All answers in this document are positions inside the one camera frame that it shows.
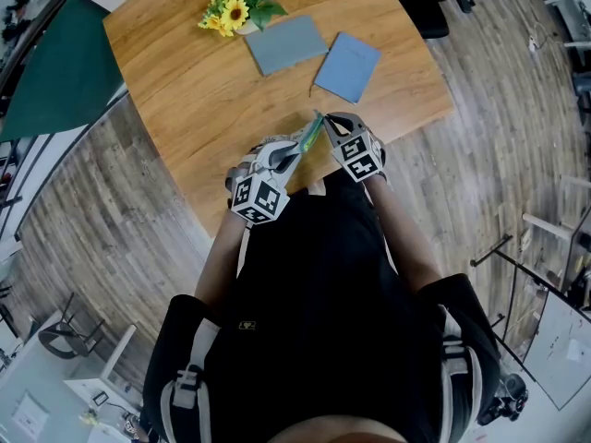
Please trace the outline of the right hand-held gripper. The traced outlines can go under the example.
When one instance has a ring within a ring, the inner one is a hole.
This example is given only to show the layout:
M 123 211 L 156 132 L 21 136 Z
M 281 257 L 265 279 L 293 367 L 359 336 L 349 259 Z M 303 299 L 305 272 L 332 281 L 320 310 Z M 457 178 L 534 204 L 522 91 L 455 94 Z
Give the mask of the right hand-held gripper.
M 324 127 L 332 144 L 332 156 L 357 183 L 384 174 L 383 145 L 358 115 L 326 114 Z

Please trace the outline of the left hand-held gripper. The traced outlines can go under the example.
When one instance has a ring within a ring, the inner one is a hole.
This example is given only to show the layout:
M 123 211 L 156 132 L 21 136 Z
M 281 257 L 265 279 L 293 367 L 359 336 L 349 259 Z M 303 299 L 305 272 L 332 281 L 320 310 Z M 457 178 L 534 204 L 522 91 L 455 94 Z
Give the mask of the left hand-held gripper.
M 289 202 L 286 186 L 299 162 L 298 142 L 265 138 L 227 173 L 230 210 L 252 224 L 277 220 Z

